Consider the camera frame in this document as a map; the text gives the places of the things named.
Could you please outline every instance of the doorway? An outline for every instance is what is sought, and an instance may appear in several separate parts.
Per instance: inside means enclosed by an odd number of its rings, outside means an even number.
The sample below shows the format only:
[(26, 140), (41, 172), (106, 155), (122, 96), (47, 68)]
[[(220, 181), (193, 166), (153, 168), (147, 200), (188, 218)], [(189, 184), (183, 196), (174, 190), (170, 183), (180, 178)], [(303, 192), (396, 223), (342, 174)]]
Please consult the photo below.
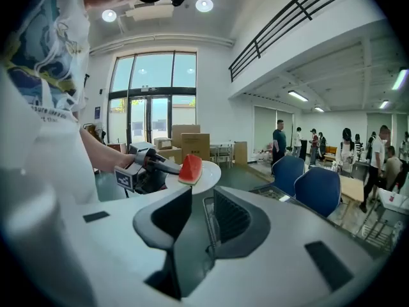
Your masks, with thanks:
[(127, 137), (129, 143), (170, 138), (169, 105), (171, 96), (134, 97), (129, 99)]

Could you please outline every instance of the blue chair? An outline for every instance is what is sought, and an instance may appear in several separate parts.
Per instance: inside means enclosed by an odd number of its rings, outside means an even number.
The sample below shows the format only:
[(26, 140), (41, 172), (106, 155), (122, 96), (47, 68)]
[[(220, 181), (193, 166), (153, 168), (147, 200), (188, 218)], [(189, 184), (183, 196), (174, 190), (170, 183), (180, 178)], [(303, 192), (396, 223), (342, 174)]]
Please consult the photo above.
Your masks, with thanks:
[(284, 156), (273, 165), (273, 172), (274, 182), (271, 185), (293, 197), (294, 183), (304, 174), (304, 161), (301, 158)]
[(341, 181), (339, 175), (321, 167), (313, 167), (294, 183), (295, 199), (328, 217), (339, 205)]

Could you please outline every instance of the window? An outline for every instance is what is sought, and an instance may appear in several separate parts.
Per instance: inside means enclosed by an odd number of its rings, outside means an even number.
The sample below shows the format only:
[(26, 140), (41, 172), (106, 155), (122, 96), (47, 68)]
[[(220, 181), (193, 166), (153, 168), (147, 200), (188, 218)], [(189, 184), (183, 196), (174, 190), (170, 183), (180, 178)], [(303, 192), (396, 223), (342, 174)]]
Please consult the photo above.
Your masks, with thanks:
[(108, 143), (170, 138), (172, 125), (196, 124), (196, 54), (118, 58), (108, 101)]
[(172, 97), (172, 124), (196, 124), (196, 97), (174, 95)]
[(133, 56), (117, 60), (111, 92), (128, 90), (133, 62)]
[(196, 87), (196, 55), (175, 54), (173, 86), (182, 88)]
[(172, 81), (173, 54), (137, 56), (132, 89), (170, 87)]

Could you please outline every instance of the fluorescent light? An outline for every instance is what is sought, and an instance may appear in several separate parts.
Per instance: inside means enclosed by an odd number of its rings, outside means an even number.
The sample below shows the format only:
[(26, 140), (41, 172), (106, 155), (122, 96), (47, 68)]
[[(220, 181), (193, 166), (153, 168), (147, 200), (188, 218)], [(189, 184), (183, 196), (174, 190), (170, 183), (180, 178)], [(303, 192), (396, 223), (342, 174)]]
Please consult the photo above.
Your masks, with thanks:
[(398, 90), (402, 87), (402, 84), (404, 83), (408, 73), (409, 73), (409, 70), (407, 69), (403, 69), (399, 72), (399, 75), (397, 76), (397, 79), (395, 81), (395, 84), (392, 87), (392, 90)]
[(300, 99), (301, 101), (304, 101), (304, 102), (308, 101), (307, 98), (304, 98), (302, 95), (299, 95), (296, 91), (289, 91), (288, 94)]
[(380, 109), (385, 108), (388, 103), (389, 103), (388, 100), (383, 101), (383, 102), (382, 102), (382, 105), (380, 106)]
[(102, 13), (102, 19), (104, 19), (108, 23), (113, 22), (114, 20), (116, 20), (116, 12), (111, 9), (105, 10)]
[(207, 13), (213, 9), (213, 1), (212, 0), (197, 0), (196, 9), (202, 13)]

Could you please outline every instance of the red watermelon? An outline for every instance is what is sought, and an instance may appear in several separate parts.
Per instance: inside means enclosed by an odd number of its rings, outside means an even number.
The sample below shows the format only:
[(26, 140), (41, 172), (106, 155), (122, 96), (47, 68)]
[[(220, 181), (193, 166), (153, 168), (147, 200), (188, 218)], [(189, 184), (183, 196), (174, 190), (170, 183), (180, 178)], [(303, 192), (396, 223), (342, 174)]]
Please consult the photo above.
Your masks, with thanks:
[(202, 158), (186, 155), (179, 173), (179, 182), (195, 185), (202, 175)]

